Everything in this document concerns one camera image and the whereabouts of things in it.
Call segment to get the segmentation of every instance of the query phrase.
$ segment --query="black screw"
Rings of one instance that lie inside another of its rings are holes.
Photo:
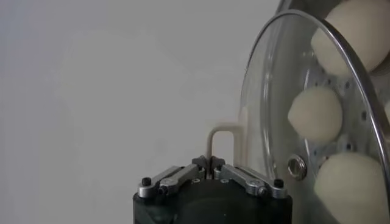
[[[283,188],[285,186],[285,182],[282,179],[275,179],[274,186],[277,188]]]
[[[152,185],[152,179],[150,177],[144,177],[141,181],[142,186],[147,187]]]
[[[168,188],[166,186],[161,186],[158,188],[159,195],[166,195],[168,193]]]

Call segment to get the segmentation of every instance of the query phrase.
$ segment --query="hole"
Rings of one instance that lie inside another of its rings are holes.
[[[366,111],[361,112],[361,119],[364,121],[367,120],[367,112]]]

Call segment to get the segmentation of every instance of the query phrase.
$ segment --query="metal grommet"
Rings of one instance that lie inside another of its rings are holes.
[[[288,172],[298,181],[303,180],[307,174],[307,166],[305,161],[298,155],[292,155],[287,163]]]

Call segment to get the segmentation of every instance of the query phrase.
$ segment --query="metal rim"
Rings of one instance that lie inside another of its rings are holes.
[[[353,78],[357,83],[357,87],[359,89],[361,97],[363,98],[363,102],[367,106],[367,112],[369,113],[369,118],[372,127],[374,129],[375,138],[378,143],[378,149],[379,149],[378,154],[382,166],[383,176],[385,178],[387,201],[388,204],[390,205],[390,162],[389,162],[390,158],[388,152],[389,151],[388,143],[390,143],[390,125],[386,118],[385,111],[382,105],[380,104],[379,100],[377,99],[374,86],[371,83],[370,77],[367,71],[365,70],[362,62],[360,61],[360,59],[358,58],[357,54],[352,49],[352,47],[349,45],[349,43],[331,24],[329,24],[323,19],[319,19],[315,16],[309,15],[300,10],[285,10],[275,15],[273,18],[271,18],[264,25],[264,27],[256,37],[255,43],[252,47],[248,59],[248,63],[246,66],[246,73],[244,76],[243,86],[241,88],[241,101],[243,102],[244,85],[247,79],[247,71],[260,38],[263,36],[267,28],[275,20],[288,15],[300,16],[317,25],[317,27],[320,28],[326,34],[326,36],[328,36],[328,38],[332,41],[332,43],[337,47],[338,52],[341,54],[342,58],[347,63],[350,72],[353,74]],[[269,56],[268,59],[272,60],[272,55],[268,55],[268,56]],[[264,130],[262,131],[262,133],[264,134],[263,137],[265,139],[268,139],[269,136],[267,131]],[[273,158],[271,152],[269,151],[269,145],[267,145],[268,143],[269,141],[263,141],[264,157],[266,159],[267,172],[269,173],[269,175],[274,175],[273,168],[270,167],[270,161],[273,161]]]

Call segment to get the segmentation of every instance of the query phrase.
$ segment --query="steamer basket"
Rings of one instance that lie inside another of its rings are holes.
[[[351,73],[349,79],[326,74],[317,62],[310,43],[318,29],[337,47]],[[342,130],[328,144],[302,138],[287,120],[293,99],[312,86],[332,89],[342,105]],[[241,146],[235,147],[235,163],[285,180],[294,200],[295,224],[344,224],[314,193],[318,171],[338,153],[369,156],[382,167],[382,188],[387,198],[381,207],[388,217],[390,162],[386,140],[390,139],[390,129],[378,96],[359,58],[337,30],[305,12],[284,10],[265,25],[249,58],[241,93],[240,126],[244,138]],[[360,215],[353,208],[349,212]]]

